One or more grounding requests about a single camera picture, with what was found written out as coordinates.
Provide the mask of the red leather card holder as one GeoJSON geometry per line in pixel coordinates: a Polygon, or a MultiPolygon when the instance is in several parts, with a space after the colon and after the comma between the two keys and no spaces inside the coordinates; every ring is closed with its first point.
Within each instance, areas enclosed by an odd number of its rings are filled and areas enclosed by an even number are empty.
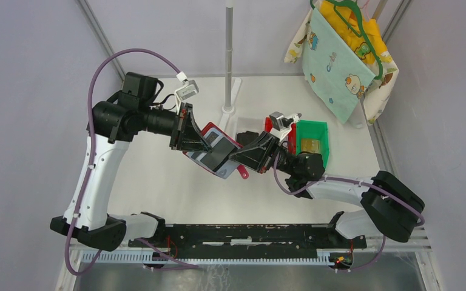
{"type": "Polygon", "coordinates": [[[185,156],[209,173],[227,179],[234,171],[238,171],[242,179],[248,179],[246,167],[229,159],[229,155],[243,146],[228,136],[217,125],[209,122],[201,131],[205,140],[211,145],[209,152],[183,152],[185,156]]]}

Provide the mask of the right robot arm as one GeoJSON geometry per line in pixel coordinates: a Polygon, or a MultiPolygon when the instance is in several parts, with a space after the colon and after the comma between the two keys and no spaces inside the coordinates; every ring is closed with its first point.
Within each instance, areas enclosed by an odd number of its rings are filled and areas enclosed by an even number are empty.
{"type": "Polygon", "coordinates": [[[285,181],[276,181],[287,195],[358,206],[355,212],[336,213],[330,221],[326,240],[333,247],[372,235],[406,243],[414,228],[425,224],[423,200],[390,172],[380,170],[369,178],[332,176],[325,172],[321,154],[293,154],[283,141],[266,132],[228,158],[258,173],[287,174],[285,181]]]}

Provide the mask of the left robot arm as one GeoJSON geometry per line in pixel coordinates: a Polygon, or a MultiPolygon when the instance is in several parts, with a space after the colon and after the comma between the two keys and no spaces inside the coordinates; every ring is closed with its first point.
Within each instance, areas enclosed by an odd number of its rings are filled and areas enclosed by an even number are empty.
{"type": "Polygon", "coordinates": [[[131,72],[127,73],[121,90],[93,106],[79,181],[65,213],[52,218],[52,231],[108,252],[137,238],[143,238],[152,247],[165,242],[163,218],[147,212],[111,215],[108,205],[120,163],[138,133],[168,136],[172,150],[211,150],[195,123],[192,105],[187,102],[198,93],[198,86],[182,73],[177,77],[182,86],[174,93],[175,111],[164,109],[157,102],[164,86],[159,79],[131,72]]]}

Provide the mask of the black VIP cards stack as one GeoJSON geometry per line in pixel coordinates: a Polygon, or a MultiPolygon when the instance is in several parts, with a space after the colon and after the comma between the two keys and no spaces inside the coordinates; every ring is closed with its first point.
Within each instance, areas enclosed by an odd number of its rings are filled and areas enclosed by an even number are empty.
{"type": "Polygon", "coordinates": [[[242,147],[247,146],[248,144],[252,143],[259,137],[258,132],[253,131],[245,131],[236,134],[235,140],[239,143],[242,147]]]}

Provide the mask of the gold cards stack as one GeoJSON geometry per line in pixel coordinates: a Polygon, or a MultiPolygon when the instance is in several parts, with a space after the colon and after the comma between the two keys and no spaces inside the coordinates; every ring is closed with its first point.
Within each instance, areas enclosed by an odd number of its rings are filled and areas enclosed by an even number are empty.
{"type": "Polygon", "coordinates": [[[303,138],[300,140],[300,152],[321,154],[322,146],[319,139],[303,138]]]}

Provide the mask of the white plastic bin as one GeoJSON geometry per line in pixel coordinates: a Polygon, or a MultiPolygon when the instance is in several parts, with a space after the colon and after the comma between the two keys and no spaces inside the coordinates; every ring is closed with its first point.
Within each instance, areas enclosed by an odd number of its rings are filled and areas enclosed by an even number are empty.
{"type": "Polygon", "coordinates": [[[261,133],[265,129],[264,118],[247,118],[239,116],[233,121],[233,137],[244,132],[261,133]]]}

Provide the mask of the red plastic bin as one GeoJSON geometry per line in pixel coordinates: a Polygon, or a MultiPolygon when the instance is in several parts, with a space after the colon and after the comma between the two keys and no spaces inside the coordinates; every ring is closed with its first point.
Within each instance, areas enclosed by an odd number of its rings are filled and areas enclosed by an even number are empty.
{"type": "Polygon", "coordinates": [[[267,133],[274,134],[276,137],[279,137],[282,142],[286,141],[286,149],[292,153],[296,154],[297,146],[296,146],[296,133],[297,133],[297,126],[296,123],[292,123],[290,128],[284,129],[282,132],[274,129],[272,125],[272,121],[269,117],[265,118],[264,123],[264,131],[267,133]]]}

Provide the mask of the metal pole stand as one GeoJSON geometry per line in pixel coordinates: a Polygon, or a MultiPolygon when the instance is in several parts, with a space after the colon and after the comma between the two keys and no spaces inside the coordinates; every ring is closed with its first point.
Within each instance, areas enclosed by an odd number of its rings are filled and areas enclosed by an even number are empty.
{"type": "Polygon", "coordinates": [[[221,108],[219,128],[226,130],[229,120],[235,113],[235,102],[241,87],[241,79],[232,74],[233,28],[235,1],[225,1],[225,101],[221,108]]]}

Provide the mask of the green plastic bin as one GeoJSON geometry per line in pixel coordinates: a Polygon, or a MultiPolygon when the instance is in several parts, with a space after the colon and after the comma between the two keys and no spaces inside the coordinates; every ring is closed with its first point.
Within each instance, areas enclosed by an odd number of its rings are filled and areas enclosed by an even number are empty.
{"type": "Polygon", "coordinates": [[[329,158],[328,125],[326,122],[301,120],[296,125],[296,153],[319,153],[326,169],[329,158]]]}

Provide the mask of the mint cartoon cloth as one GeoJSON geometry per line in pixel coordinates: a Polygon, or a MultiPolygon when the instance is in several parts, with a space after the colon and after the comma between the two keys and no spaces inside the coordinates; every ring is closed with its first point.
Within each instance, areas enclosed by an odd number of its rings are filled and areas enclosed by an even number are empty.
{"type": "Polygon", "coordinates": [[[375,78],[315,8],[306,26],[302,67],[314,93],[346,123],[375,78]]]}

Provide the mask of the white cartoon cloth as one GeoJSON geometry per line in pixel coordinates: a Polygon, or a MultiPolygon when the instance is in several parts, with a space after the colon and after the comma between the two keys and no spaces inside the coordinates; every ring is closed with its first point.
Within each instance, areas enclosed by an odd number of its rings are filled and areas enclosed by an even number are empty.
{"type": "MultiPolygon", "coordinates": [[[[317,1],[305,16],[297,33],[289,44],[283,61],[295,63],[303,60],[302,49],[306,38],[306,26],[312,10],[317,9],[330,26],[345,41],[355,55],[375,74],[375,78],[359,98],[368,124],[373,124],[382,114],[396,83],[399,69],[384,43],[375,19],[365,19],[359,10],[339,7],[329,1],[317,1]]],[[[361,124],[359,116],[349,118],[355,125],[361,124]]]]}

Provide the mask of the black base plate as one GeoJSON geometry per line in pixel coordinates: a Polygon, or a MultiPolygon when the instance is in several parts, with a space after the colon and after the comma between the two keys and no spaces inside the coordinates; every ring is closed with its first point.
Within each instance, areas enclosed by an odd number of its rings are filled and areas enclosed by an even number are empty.
{"type": "Polygon", "coordinates": [[[364,249],[326,224],[166,224],[147,241],[177,259],[312,259],[319,250],[364,249]]]}

